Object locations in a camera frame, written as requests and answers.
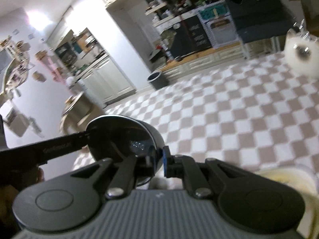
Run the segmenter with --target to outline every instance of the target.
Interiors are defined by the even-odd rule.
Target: trash can
[[[168,80],[161,71],[153,72],[147,80],[156,90],[162,89],[168,85]]]

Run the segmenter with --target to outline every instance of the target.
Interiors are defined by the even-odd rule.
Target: kitchen shelf
[[[158,6],[146,11],[145,15],[150,15],[151,13],[156,12],[156,11],[158,11],[159,9],[161,9],[161,8],[163,8],[165,6],[167,6],[167,2],[163,2],[163,3],[159,4]]]
[[[174,19],[175,17],[176,17],[175,15],[168,16],[168,17],[166,17],[165,19],[160,20],[160,21],[157,22],[157,23],[154,23],[153,26],[154,26],[154,27],[158,27],[158,26],[162,25],[163,23],[165,23],[165,22],[167,22],[167,21],[169,21],[169,20],[171,20],[171,19]]]

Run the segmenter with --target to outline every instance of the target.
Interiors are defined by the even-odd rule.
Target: door
[[[83,78],[85,86],[103,102],[115,99],[117,96],[107,83],[101,83],[100,77],[94,71]]]
[[[111,59],[105,60],[95,68],[95,71],[112,88],[117,97],[134,90]]]

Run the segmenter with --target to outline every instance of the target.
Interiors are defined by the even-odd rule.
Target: checkered floor mat
[[[199,74],[107,111],[153,125],[172,154],[248,170],[304,165],[319,172],[319,81],[282,53]],[[81,154],[74,168],[92,163]]]

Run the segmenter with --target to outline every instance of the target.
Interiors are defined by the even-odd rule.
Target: white cat
[[[285,58],[297,73],[319,79],[319,39],[316,36],[290,29],[286,36]]]

